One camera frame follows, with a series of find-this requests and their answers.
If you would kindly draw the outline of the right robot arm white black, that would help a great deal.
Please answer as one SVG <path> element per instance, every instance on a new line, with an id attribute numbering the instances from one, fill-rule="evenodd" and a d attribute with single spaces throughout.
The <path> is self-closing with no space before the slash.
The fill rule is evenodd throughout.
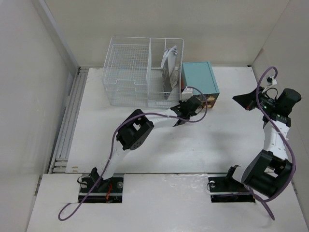
<path id="1" fill-rule="evenodd" d="M 284 186 L 292 171 L 284 140 L 291 126 L 289 114 L 301 101 L 301 95 L 286 88 L 277 99 L 272 99 L 259 87 L 251 93 L 234 96 L 233 100 L 248 111 L 258 106 L 264 110 L 264 147 L 247 168 L 236 165 L 234 173 L 224 177 L 224 186 L 235 190 L 242 183 L 270 198 Z"/>

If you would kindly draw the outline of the grey setup guide booklet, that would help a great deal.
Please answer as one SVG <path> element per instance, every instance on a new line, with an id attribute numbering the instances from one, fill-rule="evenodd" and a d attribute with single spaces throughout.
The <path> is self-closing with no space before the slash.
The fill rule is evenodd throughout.
<path id="1" fill-rule="evenodd" d="M 162 71 L 162 78 L 163 78 L 163 98 L 167 100 L 175 88 L 176 84 L 178 83 L 177 74 L 175 71 L 176 63 L 174 65 L 169 64 L 166 60 Z"/>

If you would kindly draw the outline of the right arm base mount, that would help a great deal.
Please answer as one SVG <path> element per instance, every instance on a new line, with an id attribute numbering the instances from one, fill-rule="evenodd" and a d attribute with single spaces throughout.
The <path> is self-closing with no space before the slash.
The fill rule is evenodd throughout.
<path id="1" fill-rule="evenodd" d="M 254 196 L 241 183 L 244 169 L 239 165 L 229 168 L 227 173 L 208 175 L 207 190 L 212 203 L 255 203 Z"/>

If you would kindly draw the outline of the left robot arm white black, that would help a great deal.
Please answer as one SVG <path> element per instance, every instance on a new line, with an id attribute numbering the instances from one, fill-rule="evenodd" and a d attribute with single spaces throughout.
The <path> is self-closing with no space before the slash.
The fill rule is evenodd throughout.
<path id="1" fill-rule="evenodd" d="M 201 101 L 193 96 L 160 113 L 145 113 L 141 109 L 133 111 L 115 130 L 108 160 L 92 169 L 91 186 L 96 191 L 104 191 L 119 163 L 130 151 L 139 148 L 153 130 L 189 122 L 197 115 L 200 105 Z"/>

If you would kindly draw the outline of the teal orange drawer box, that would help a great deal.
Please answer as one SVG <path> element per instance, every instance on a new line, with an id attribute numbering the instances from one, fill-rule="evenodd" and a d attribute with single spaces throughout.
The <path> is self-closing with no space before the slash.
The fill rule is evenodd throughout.
<path id="1" fill-rule="evenodd" d="M 200 99 L 203 108 L 212 108 L 220 94 L 209 61 L 185 62 L 182 64 L 181 91 L 185 87 L 193 89 L 193 96 Z"/>

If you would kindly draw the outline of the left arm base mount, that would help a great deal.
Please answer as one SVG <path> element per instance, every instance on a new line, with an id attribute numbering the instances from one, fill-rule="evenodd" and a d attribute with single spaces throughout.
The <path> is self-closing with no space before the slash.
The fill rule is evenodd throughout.
<path id="1" fill-rule="evenodd" d="M 77 183 L 80 185 L 78 202 L 82 202 L 90 189 L 95 186 L 88 197 L 84 200 L 84 203 L 121 203 L 124 175 L 116 174 L 107 180 L 101 178 L 95 185 L 98 178 L 99 174 L 97 168 L 93 168 L 88 175 L 78 177 Z"/>

